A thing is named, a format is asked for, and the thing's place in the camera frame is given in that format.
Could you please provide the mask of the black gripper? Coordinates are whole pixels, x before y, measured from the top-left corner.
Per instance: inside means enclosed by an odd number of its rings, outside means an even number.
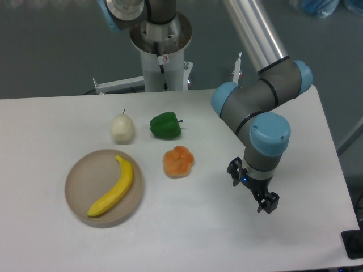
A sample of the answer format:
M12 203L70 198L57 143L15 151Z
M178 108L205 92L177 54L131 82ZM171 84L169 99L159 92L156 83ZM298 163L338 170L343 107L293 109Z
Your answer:
M229 163L227 173L233 179L232 186L242 183L252 192L254 199L258 202L258 213L265 211L270 214L277 208L279 195L275 192L269 192L268 189L273 174L257 171L253 168L242 168L240 157L236 157Z

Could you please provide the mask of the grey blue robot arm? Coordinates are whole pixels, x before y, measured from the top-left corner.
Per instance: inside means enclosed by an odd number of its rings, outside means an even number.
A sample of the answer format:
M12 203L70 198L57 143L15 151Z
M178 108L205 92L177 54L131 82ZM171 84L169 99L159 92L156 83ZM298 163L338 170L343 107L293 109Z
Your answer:
M246 88L237 78L220 85L210 103L245 146L243 157L227 168L234 185L249 188L258 210L271 213L279 196L268 185L291 131L287 120L273 110L307 91L313 75L304 62L289 58L260 1L224 4L259 78ZM100 1L99 6L112 29L130 30L147 92L188 88L184 50L192 27L177 12L175 1Z

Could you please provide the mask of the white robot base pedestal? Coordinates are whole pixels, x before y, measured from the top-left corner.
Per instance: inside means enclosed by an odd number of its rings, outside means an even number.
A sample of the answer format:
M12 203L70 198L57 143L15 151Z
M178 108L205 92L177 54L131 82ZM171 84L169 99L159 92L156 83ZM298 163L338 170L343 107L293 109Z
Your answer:
M166 24L143 21L130 28L130 39L141 57L146 92L186 91L188 73L184 51L192 39L192 27L177 12Z

